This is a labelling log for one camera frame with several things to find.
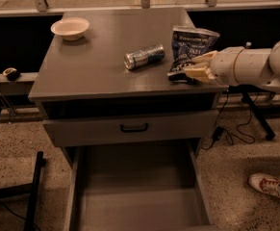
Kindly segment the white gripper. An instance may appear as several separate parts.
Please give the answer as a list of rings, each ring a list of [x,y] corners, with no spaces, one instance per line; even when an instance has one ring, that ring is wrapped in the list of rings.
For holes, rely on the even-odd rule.
[[[220,85],[236,86],[238,81],[234,76],[234,66],[237,57],[243,50],[244,47],[242,46],[227,47],[218,52],[214,50],[193,57],[191,61],[194,64],[210,62],[210,67],[191,65],[186,66],[184,72],[189,78],[202,83],[211,83],[216,78]]]

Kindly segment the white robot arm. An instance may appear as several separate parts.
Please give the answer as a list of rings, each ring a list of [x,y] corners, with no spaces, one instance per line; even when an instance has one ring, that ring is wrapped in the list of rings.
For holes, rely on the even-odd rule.
[[[194,57],[184,73],[202,83],[251,85],[280,93],[280,41],[272,48],[227,47]]]

